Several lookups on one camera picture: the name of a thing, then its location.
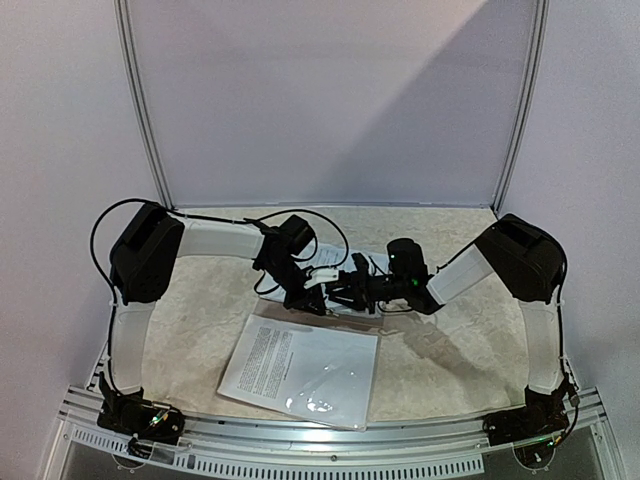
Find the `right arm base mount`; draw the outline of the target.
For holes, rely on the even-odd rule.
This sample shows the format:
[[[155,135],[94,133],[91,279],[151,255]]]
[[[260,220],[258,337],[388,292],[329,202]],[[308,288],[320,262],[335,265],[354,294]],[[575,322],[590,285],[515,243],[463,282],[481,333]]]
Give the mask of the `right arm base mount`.
[[[549,447],[557,447],[573,432],[577,424],[580,398],[574,394],[569,395],[568,399],[574,408],[572,421],[568,419],[563,395],[543,395],[526,389],[523,407],[485,415],[482,430],[491,446],[546,438],[558,433],[557,437],[547,442]]]

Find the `brown plastic folder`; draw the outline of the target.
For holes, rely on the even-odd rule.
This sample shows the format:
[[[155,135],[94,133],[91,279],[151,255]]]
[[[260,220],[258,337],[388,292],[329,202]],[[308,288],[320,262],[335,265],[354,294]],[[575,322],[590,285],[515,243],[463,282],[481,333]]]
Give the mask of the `brown plastic folder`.
[[[318,316],[306,311],[286,309],[282,303],[259,299],[252,314],[278,322],[281,326],[298,333],[309,333],[312,329],[329,329],[359,334],[375,334],[384,327],[382,316],[358,316],[356,313],[335,313]]]

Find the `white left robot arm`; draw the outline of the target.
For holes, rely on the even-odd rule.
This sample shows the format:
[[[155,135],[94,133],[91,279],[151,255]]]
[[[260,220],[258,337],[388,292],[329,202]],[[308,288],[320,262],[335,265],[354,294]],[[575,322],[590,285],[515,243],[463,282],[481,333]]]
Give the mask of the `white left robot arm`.
[[[100,389],[112,401],[111,419],[128,434],[148,426],[148,412],[129,396],[142,394],[142,356],[151,313],[165,294],[178,258],[234,257],[251,261],[285,292],[283,305],[323,315],[320,286],[295,261],[313,239],[297,215],[279,226],[259,219],[184,216],[154,202],[142,203],[109,255],[107,280],[114,293],[109,326],[108,364]]]

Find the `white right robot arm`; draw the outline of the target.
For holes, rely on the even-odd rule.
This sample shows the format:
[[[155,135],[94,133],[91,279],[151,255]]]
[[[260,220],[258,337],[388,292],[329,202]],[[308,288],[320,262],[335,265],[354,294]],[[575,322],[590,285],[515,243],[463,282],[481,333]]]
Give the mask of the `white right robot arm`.
[[[429,272],[421,247],[410,238],[389,242],[387,255],[388,273],[373,275],[364,256],[354,254],[354,270],[340,271],[326,283],[328,299],[355,311],[403,300],[410,309],[431,315],[496,276],[519,304],[529,358],[525,405],[508,420],[527,436],[568,427],[564,400],[575,392],[563,360],[560,306],[568,260],[554,237],[507,214],[435,272]]]

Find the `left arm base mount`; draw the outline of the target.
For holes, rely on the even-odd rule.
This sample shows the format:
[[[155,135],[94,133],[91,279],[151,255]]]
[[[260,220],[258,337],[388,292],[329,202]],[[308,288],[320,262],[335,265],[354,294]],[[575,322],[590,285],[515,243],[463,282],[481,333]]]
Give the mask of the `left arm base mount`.
[[[179,444],[186,422],[179,409],[144,399],[142,390],[128,395],[117,393],[104,373],[99,375],[98,386],[103,403],[97,426],[128,436],[128,455],[147,460],[156,444]]]

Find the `white paper stack remainder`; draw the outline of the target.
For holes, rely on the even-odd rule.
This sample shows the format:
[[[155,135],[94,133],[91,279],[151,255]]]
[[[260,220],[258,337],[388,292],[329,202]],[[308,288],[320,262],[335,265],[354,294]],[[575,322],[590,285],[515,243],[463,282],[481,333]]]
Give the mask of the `white paper stack remainder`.
[[[343,246],[319,243],[316,253],[308,262],[305,262],[305,265],[313,267],[336,265],[339,261],[344,259],[345,252],[346,250]],[[352,258],[355,253],[363,255],[365,260],[368,262],[368,272],[370,274],[389,272],[389,258],[385,253],[375,253],[353,248],[350,249],[347,260],[339,265],[338,268],[347,272],[355,271],[356,266]]]

